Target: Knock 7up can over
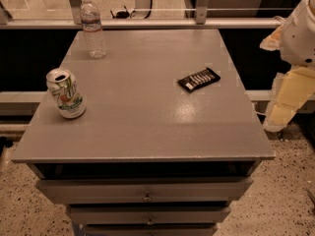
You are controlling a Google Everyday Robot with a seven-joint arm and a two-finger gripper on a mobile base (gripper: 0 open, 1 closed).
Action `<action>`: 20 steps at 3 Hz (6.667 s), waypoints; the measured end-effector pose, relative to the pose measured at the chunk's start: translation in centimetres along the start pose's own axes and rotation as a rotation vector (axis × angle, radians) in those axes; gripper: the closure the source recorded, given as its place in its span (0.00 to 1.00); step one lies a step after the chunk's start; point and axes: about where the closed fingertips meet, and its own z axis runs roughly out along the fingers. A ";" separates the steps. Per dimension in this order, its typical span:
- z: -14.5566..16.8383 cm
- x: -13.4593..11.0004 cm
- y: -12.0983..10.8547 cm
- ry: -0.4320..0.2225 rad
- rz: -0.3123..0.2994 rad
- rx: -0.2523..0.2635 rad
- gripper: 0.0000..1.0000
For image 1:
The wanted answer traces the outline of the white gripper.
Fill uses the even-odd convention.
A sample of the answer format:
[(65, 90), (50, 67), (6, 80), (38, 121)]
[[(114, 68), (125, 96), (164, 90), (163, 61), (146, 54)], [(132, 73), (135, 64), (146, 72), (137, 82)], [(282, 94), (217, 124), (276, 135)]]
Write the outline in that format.
[(285, 20), (262, 40), (260, 48), (279, 50), (281, 57), (292, 66), (277, 73), (271, 89), (263, 127), (279, 132), (315, 93), (315, 0), (301, 0)]

